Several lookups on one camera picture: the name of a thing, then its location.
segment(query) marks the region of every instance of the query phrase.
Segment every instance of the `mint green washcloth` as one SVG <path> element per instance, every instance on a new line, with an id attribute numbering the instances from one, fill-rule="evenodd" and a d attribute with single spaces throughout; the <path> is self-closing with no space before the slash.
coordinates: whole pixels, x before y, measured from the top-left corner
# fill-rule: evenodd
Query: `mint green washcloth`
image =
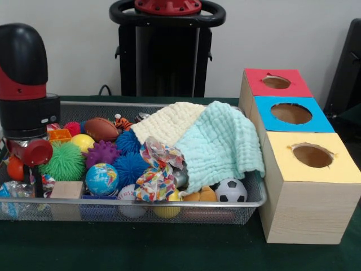
<path id="1" fill-rule="evenodd" d="M 248 171 L 265 176 L 253 123 L 227 103 L 208 105 L 174 147 L 187 163 L 189 185 L 183 195 L 226 178 L 243 179 Z"/>

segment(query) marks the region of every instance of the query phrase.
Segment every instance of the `spiky ball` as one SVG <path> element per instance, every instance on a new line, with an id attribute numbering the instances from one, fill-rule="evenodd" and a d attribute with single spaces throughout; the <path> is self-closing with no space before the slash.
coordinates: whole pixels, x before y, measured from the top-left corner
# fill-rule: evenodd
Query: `spiky ball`
<path id="1" fill-rule="evenodd" d="M 149 164 L 143 160 L 140 154 L 130 152 L 119 156 L 113 163 L 113 167 L 118 171 L 118 189 L 122 189 L 127 185 L 135 184 Z"/>
<path id="2" fill-rule="evenodd" d="M 57 181 L 79 181 L 84 170 L 84 157 L 80 148 L 71 142 L 55 142 L 49 163 L 40 166 L 41 174 L 49 174 Z"/>
<path id="3" fill-rule="evenodd" d="M 72 137 L 80 134 L 81 132 L 80 123 L 77 123 L 76 121 L 71 121 L 65 124 L 64 129 L 68 129 Z"/>
<path id="4" fill-rule="evenodd" d="M 117 149 L 121 150 L 121 155 L 126 155 L 128 153 L 138 154 L 140 150 L 140 143 L 133 132 L 133 130 L 124 131 L 115 142 Z"/>
<path id="5" fill-rule="evenodd" d="M 83 155 L 86 157 L 86 169 L 99 163 L 111 165 L 119 157 L 120 152 L 120 150 L 117 150 L 117 146 L 111 142 L 101 140 L 99 143 L 94 143 L 93 148 L 88 148 L 88 153 L 83 152 Z"/>

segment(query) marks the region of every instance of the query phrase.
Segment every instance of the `white wall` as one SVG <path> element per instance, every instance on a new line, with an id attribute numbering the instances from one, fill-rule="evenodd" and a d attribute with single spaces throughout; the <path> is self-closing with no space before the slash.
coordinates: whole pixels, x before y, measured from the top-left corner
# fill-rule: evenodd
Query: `white wall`
<path id="1" fill-rule="evenodd" d="M 0 24 L 23 22 L 42 35 L 49 61 L 48 90 L 93 95 L 102 84 L 120 93 L 115 0 L 2 0 Z M 241 72 L 297 68 L 324 104 L 349 24 L 360 0 L 214 0 L 227 11 L 213 29 L 207 97 L 238 97 Z"/>

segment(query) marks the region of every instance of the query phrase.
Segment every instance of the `red ball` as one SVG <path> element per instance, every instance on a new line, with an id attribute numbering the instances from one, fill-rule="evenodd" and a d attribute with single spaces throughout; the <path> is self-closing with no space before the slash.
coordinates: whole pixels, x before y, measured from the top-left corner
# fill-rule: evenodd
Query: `red ball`
<path id="1" fill-rule="evenodd" d="M 91 136 L 96 142 L 103 140 L 105 142 L 115 141 L 119 132 L 115 127 L 114 123 L 102 117 L 95 117 L 85 122 L 85 133 Z"/>
<path id="2" fill-rule="evenodd" d="M 17 158 L 15 155 L 11 155 L 9 158 L 9 163 L 7 165 L 7 174 L 14 181 L 23 181 L 24 180 L 24 169 L 23 162 Z"/>
<path id="3" fill-rule="evenodd" d="M 72 135 L 72 137 L 76 136 L 77 134 L 81 133 L 80 130 L 80 123 L 77 123 L 76 121 L 71 121 L 69 123 L 67 123 L 64 126 L 64 129 L 68 129 L 70 134 Z"/>

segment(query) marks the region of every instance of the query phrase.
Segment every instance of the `purple spiky ball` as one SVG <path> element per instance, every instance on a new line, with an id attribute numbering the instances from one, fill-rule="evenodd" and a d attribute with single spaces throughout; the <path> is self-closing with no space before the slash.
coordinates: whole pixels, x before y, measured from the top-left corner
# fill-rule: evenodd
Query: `purple spiky ball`
<path id="1" fill-rule="evenodd" d="M 83 155 L 86 157 L 86 169 L 99 163 L 111 165 L 119 157 L 121 152 L 120 150 L 117 150 L 116 145 L 111 142 L 104 142 L 103 140 L 99 143 L 94 143 L 94 147 L 88 148 L 88 151 L 87 154 L 83 152 Z"/>

